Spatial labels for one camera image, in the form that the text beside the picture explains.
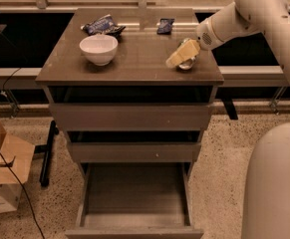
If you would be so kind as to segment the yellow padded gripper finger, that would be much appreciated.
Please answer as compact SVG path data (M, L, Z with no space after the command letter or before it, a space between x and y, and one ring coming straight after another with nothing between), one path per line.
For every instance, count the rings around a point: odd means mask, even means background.
M200 52L200 45L194 39L184 39L178 48L168 57L165 64L169 68L191 68Z

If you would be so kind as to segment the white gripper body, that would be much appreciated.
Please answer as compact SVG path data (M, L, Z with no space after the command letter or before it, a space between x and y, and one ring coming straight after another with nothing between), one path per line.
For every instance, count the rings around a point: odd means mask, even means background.
M224 44L220 38L220 25L214 15L200 22L195 29L197 41L202 50L213 50Z

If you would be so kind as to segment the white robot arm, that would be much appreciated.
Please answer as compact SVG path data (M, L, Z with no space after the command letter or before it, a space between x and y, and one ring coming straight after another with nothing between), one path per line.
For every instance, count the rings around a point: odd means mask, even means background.
M285 0L234 0L199 23L196 38L166 60L170 68L236 38L261 33L290 86L290 15ZM290 239L290 122L255 145L247 168L241 239Z

